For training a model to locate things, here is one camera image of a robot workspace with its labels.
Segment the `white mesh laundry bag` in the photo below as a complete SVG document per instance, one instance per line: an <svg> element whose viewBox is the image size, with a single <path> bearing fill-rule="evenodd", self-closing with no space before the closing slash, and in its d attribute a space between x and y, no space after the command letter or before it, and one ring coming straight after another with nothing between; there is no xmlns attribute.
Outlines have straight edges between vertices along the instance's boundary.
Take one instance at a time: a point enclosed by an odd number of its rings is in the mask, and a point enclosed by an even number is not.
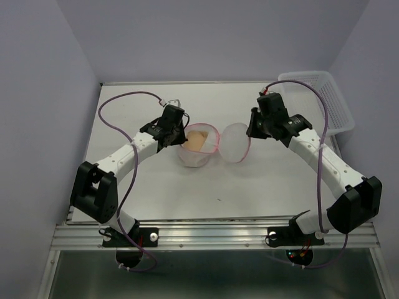
<svg viewBox="0 0 399 299"><path fill-rule="evenodd" d="M240 163L249 153L251 138L247 136L248 126L244 123L232 123L222 132L208 123L195 123L185 128L189 131L206 131L208 137L200 152L189 151L179 145L177 154L184 166L199 168L204 166L214 154L219 154L227 163Z"/></svg>

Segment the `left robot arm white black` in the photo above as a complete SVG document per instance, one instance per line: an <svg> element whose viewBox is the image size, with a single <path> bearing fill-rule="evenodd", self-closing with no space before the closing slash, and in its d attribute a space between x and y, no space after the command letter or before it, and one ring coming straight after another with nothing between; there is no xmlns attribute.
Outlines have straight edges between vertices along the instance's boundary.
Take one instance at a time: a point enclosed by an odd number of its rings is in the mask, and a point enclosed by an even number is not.
<svg viewBox="0 0 399 299"><path fill-rule="evenodd" d="M70 197L71 205L99 224L108 226L103 232L105 246L156 247L158 229L141 229L139 222L122 210L118 185L128 175L137 175L138 165L166 147L186 141L184 109L167 105L161 117L140 128L128 143L106 158L83 162Z"/></svg>

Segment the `beige bra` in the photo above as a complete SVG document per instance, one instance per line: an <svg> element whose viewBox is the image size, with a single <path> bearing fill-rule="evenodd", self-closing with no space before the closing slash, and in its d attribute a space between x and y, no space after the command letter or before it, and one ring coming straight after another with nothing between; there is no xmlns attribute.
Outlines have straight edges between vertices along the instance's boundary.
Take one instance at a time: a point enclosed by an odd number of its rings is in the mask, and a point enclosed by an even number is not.
<svg viewBox="0 0 399 299"><path fill-rule="evenodd" d="M200 152L208 137L206 131L192 130L186 134L187 141L183 144L184 149Z"/></svg>

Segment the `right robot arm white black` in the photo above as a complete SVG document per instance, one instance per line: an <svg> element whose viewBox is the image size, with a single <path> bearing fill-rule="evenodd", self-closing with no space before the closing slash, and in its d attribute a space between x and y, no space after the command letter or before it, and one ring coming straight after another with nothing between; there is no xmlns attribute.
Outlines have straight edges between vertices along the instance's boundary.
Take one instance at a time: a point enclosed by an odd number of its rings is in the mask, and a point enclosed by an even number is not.
<svg viewBox="0 0 399 299"><path fill-rule="evenodd" d="M317 212L305 211L291 218L287 226L269 227L266 244L280 246L323 245L323 232L336 230L347 235L379 212L382 182L352 169L302 115L289 116L279 93L266 93L252 108L247 135L273 138L301 157L327 185L335 202Z"/></svg>

